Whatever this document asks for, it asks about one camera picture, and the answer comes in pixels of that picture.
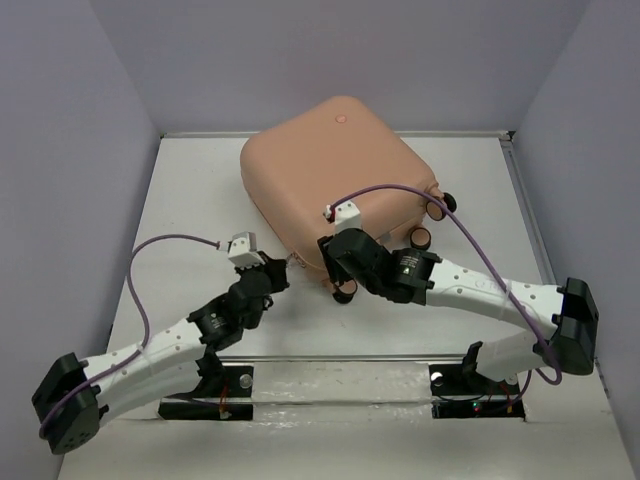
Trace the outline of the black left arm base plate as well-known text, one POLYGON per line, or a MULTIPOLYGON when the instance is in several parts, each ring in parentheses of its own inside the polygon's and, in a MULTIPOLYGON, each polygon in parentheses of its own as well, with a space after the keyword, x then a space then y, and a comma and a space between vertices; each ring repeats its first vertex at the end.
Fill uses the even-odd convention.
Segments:
POLYGON ((224 377, 209 397, 163 398, 157 407, 157 416, 173 421, 251 421, 254 365, 227 363, 224 367, 224 377))

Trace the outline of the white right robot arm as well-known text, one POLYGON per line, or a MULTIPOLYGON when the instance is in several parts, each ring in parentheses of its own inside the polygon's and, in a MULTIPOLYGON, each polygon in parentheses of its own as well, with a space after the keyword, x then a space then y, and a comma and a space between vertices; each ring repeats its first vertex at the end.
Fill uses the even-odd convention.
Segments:
POLYGON ((511 337, 468 348, 460 379, 470 391, 545 366, 575 376, 594 370, 599 312, 581 279, 562 285, 496 280, 428 251, 389 251, 356 228, 323 237, 318 247, 336 287, 354 281, 393 303, 462 310, 518 327, 511 337))

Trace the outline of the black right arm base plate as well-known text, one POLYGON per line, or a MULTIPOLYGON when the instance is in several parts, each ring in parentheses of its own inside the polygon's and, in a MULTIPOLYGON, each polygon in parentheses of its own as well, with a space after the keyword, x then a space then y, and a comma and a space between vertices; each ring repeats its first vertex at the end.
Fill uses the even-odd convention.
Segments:
POLYGON ((518 383, 467 378, 459 364, 429 366, 431 412, 434 419, 525 419, 518 383))

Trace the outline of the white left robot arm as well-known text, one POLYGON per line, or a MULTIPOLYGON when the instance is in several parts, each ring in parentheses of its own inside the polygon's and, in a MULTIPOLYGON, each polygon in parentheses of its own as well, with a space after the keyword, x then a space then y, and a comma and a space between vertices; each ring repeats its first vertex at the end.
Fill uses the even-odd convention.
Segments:
POLYGON ((32 396, 39 436, 54 455, 86 444, 109 421, 162 397, 203 398, 224 390, 220 351, 258 327, 286 290, 287 262, 258 254, 229 289, 138 344, 80 359, 56 359, 32 396))

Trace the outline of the pink hard-shell suitcase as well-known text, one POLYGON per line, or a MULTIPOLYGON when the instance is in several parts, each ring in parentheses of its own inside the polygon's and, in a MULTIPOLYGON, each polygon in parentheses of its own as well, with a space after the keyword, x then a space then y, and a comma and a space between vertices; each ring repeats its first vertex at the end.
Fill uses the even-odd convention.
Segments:
POLYGON ((423 221, 455 211, 431 167, 361 100, 334 96, 251 136, 240 154, 244 188, 285 249, 334 299, 357 287, 331 281, 318 246, 333 233, 324 212, 356 193, 364 229, 389 249, 407 240, 426 250, 423 221))

